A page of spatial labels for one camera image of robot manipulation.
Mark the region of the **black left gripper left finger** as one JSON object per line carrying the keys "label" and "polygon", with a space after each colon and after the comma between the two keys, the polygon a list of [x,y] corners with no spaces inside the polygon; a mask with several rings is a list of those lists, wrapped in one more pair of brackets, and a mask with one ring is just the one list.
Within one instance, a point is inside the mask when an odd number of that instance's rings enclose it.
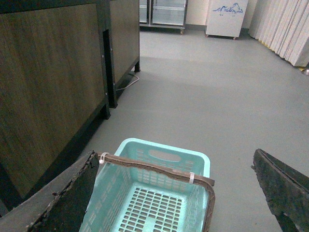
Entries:
{"label": "black left gripper left finger", "polygon": [[90,151],[0,219],[2,232],[77,232],[83,222],[98,172]]}

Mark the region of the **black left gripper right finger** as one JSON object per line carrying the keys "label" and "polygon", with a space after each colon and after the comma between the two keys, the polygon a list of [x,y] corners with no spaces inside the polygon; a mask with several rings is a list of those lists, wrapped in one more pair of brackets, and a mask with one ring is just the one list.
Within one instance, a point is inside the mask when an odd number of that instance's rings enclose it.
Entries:
{"label": "black left gripper right finger", "polygon": [[309,230],[309,178],[262,149],[253,156],[267,205],[283,232]]}

